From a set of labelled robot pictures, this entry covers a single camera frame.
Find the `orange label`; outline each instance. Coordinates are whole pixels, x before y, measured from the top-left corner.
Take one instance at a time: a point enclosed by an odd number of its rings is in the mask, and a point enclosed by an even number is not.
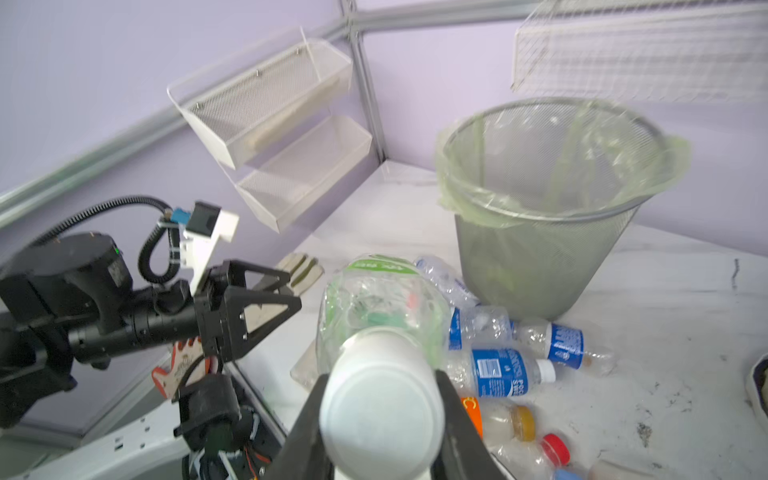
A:
[[[480,434],[480,438],[482,438],[482,415],[480,415],[480,405],[478,405],[478,400],[475,397],[469,396],[462,399],[462,403],[464,404],[464,409],[467,411],[467,415],[469,415],[469,419],[475,424],[475,428]]]

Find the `marble tabletop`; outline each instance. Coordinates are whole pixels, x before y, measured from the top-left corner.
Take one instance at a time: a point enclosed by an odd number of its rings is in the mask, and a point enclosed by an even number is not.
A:
[[[239,361],[277,418],[293,425],[307,393],[289,375],[315,336],[331,273],[363,253],[459,267],[453,216],[434,172],[382,165],[297,251],[326,274],[303,309]],[[768,350],[768,258],[631,224],[561,322],[599,329],[621,356],[603,379],[558,370],[518,397],[540,433],[558,432],[572,471],[598,459],[658,478],[768,478],[768,435],[746,398],[747,370]]]

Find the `white bottle cap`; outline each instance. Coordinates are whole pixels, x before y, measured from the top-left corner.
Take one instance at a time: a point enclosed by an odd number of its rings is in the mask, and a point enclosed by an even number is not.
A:
[[[421,347],[398,329],[374,327],[342,349],[320,404],[328,456],[350,478],[417,478],[437,457],[445,428]]]
[[[541,374],[541,383],[553,383],[557,376],[554,374],[554,365],[549,360],[536,360],[538,372]]]

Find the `purple wall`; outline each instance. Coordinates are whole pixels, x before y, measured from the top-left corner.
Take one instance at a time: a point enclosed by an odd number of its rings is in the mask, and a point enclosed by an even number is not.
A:
[[[362,0],[360,8],[403,0]],[[372,33],[365,47],[389,155],[434,168],[437,133],[519,99],[509,86],[521,22]],[[638,223],[768,255],[768,109],[765,105],[632,104],[668,134],[688,139],[687,176],[650,200]]]
[[[48,173],[70,156],[171,105],[167,84],[221,55],[272,31],[301,24],[311,29],[339,16],[336,0],[2,2],[0,87],[13,92],[5,99],[11,102],[13,115],[0,116],[0,191]],[[366,125],[356,88],[333,110]],[[240,258],[274,265],[375,168],[376,161],[368,157],[278,235],[256,220],[186,127],[1,229],[0,262],[81,209],[120,195],[148,194],[188,208],[195,200],[205,200],[240,215],[234,242],[221,243],[212,262]],[[156,220],[154,210],[134,207],[97,217],[84,228],[112,235],[124,251],[134,284],[140,286],[144,281],[138,276],[136,259]],[[157,250],[153,263],[161,271],[167,250]],[[80,386],[40,401],[25,421],[81,430],[161,354],[121,357],[106,372],[76,364],[73,375]]]

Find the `mesh trash can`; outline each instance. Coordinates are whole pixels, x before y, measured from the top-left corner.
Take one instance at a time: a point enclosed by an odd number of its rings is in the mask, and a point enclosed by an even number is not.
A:
[[[606,101],[519,101],[449,129],[436,165],[467,286],[512,318],[560,316],[687,159],[684,141]]]

